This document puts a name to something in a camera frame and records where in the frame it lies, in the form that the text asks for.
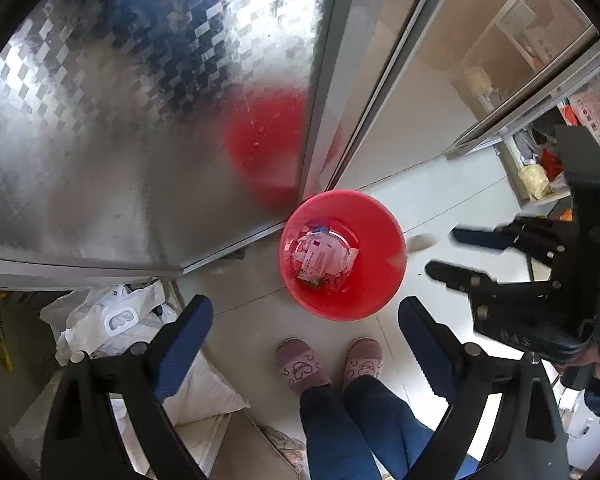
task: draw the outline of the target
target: tiled floor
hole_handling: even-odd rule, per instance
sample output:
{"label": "tiled floor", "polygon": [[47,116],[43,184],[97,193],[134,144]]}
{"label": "tiled floor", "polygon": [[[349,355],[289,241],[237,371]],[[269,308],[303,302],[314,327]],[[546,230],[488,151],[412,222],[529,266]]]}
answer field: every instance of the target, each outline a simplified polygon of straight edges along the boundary
{"label": "tiled floor", "polygon": [[[333,322],[309,314],[288,293],[278,273],[280,234],[248,247],[243,260],[220,260],[195,270],[178,282],[185,301],[206,294],[216,316],[206,340],[206,353],[232,385],[251,401],[251,415],[304,439],[298,399],[275,369],[274,350],[289,336],[299,336],[322,355],[334,380],[340,374],[347,348],[360,336],[371,336],[385,354],[382,380],[408,400],[416,416],[430,427],[439,423],[446,402],[435,397],[397,325],[397,307],[405,296],[416,295],[434,318],[454,331],[461,342],[479,341],[491,354],[519,353],[472,332],[466,297],[446,291],[424,274],[430,259],[487,269],[502,281],[528,279],[522,256],[491,254],[455,247],[448,232],[456,224],[495,226],[509,222],[520,210],[506,172],[492,149],[455,161],[438,158],[363,189],[395,215],[405,236],[428,234],[437,243],[410,254],[402,286],[375,316],[357,322]],[[470,452],[481,456],[493,422],[497,399],[491,399]]]}

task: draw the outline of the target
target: pink slipper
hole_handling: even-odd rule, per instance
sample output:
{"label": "pink slipper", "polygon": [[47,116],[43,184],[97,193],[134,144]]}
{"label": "pink slipper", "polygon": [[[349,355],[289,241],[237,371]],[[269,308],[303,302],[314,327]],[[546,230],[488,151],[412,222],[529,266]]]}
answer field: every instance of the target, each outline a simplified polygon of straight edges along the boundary
{"label": "pink slipper", "polygon": [[344,391],[355,379],[363,375],[371,375],[376,379],[382,371],[382,347],[375,339],[363,337],[357,339],[349,348],[347,362],[344,366]]}
{"label": "pink slipper", "polygon": [[321,360],[304,341],[292,337],[280,343],[276,364],[292,391],[300,396],[312,386],[326,386],[331,379],[323,370]]}

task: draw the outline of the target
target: jeans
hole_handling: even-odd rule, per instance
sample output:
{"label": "jeans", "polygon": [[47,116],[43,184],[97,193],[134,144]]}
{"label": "jeans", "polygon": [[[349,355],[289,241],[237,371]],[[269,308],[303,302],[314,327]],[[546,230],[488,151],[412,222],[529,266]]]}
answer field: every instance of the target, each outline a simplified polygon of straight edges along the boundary
{"label": "jeans", "polygon": [[[402,480],[433,431],[409,405],[372,376],[354,380],[342,396],[328,386],[300,397],[312,480],[380,480],[371,452],[395,480]],[[456,479],[478,467],[467,455]]]}

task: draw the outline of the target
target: person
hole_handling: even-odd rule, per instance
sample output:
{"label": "person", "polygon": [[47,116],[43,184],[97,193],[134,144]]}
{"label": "person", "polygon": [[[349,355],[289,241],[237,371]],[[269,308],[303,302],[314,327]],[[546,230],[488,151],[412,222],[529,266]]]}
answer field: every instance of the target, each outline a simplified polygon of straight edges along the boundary
{"label": "person", "polygon": [[[600,416],[600,358],[587,349],[571,366],[596,363],[585,402]],[[373,455],[395,479],[404,478],[433,431],[421,424],[409,405],[379,380],[382,348],[371,338],[352,343],[344,367],[342,390],[331,387],[316,352],[290,338],[278,346],[276,365],[300,397],[312,480],[381,480]],[[475,472],[478,461],[464,459],[456,479]]]}

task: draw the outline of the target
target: human hand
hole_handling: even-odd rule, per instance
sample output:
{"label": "human hand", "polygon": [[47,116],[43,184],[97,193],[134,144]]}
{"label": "human hand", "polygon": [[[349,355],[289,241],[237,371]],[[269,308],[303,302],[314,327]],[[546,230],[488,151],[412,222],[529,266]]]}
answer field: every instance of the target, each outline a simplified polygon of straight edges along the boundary
{"label": "human hand", "polygon": [[593,371],[593,376],[600,381],[600,355],[598,354],[598,348],[596,346],[588,347],[579,357],[576,357],[573,361],[565,365],[556,365],[554,364],[554,368],[558,371],[558,373],[562,373],[568,367],[571,366],[585,366],[591,363],[595,363],[595,368]]}

